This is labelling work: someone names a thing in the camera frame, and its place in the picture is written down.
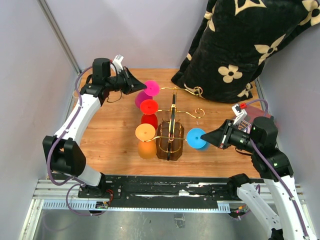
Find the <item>pink wine glass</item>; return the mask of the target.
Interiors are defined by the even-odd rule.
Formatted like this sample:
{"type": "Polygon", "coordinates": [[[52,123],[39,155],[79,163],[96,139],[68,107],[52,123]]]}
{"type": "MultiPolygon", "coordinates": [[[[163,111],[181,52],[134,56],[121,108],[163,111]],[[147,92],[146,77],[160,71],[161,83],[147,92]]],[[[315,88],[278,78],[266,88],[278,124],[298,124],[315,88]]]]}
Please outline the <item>pink wine glass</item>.
{"type": "Polygon", "coordinates": [[[155,80],[148,80],[144,84],[146,89],[140,91],[134,100],[137,108],[140,108],[143,101],[152,100],[160,92],[160,86],[155,80]]]}

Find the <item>blue wine glass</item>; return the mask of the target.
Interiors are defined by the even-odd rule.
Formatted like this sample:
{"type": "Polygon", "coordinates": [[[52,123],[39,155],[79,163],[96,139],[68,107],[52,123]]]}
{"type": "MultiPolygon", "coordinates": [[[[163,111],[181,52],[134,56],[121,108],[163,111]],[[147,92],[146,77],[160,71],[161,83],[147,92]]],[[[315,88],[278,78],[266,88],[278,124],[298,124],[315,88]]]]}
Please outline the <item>blue wine glass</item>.
{"type": "Polygon", "coordinates": [[[186,136],[188,145],[198,151],[207,150],[210,144],[207,141],[201,139],[201,136],[205,133],[206,132],[201,128],[192,128],[186,136]]]}

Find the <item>red wine glass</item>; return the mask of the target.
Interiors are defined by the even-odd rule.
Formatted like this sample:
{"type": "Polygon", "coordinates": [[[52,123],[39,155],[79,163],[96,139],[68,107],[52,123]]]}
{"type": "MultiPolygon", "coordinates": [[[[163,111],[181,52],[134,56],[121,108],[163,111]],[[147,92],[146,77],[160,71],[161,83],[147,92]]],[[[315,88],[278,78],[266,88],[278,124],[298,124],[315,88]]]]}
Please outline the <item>red wine glass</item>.
{"type": "Polygon", "coordinates": [[[158,103],[153,99],[146,99],[140,104],[142,117],[141,124],[150,124],[155,130],[158,128],[158,118],[156,112],[159,109],[158,103]]]}

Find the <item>clear wine glass front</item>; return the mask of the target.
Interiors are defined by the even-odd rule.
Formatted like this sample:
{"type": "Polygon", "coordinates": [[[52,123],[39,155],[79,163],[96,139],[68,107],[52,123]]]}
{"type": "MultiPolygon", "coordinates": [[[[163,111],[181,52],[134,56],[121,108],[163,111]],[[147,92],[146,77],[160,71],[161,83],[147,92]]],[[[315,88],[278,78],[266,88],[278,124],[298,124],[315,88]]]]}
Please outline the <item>clear wine glass front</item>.
{"type": "Polygon", "coordinates": [[[72,99],[74,100],[74,103],[76,104],[79,99],[79,95],[76,90],[74,90],[72,93],[72,99]]]}

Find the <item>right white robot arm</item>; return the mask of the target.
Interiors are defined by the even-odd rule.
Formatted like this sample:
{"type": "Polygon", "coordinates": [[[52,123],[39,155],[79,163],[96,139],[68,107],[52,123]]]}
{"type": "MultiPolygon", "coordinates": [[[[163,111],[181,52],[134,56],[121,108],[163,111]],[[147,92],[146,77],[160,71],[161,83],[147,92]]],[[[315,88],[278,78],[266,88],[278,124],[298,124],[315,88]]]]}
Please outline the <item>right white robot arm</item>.
{"type": "Polygon", "coordinates": [[[227,149],[234,146],[249,152],[251,162],[268,188],[273,210],[244,174],[231,176],[226,193],[232,200],[242,200],[263,226],[269,240],[316,240],[299,200],[294,172],[289,158],[277,148],[278,128],[273,119],[258,116],[249,133],[239,130],[227,119],[218,129],[205,133],[201,139],[227,149]]]}

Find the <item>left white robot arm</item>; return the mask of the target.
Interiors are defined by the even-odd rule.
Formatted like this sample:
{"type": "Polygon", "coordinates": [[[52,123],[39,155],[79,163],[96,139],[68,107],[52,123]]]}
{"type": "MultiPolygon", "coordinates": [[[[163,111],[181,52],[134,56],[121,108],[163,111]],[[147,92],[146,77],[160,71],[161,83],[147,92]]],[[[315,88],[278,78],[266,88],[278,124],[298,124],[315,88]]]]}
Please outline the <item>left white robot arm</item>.
{"type": "Polygon", "coordinates": [[[62,127],[52,136],[45,136],[42,146],[46,159],[49,179],[56,186],[66,184],[57,182],[52,173],[76,180],[82,191],[101,198],[108,193],[106,177],[87,164],[80,143],[91,119],[109,98],[111,92],[129,95],[147,87],[130,70],[122,65],[124,57],[120,54],[114,59],[96,58],[89,69],[84,86],[76,89],[77,103],[62,127]]]}

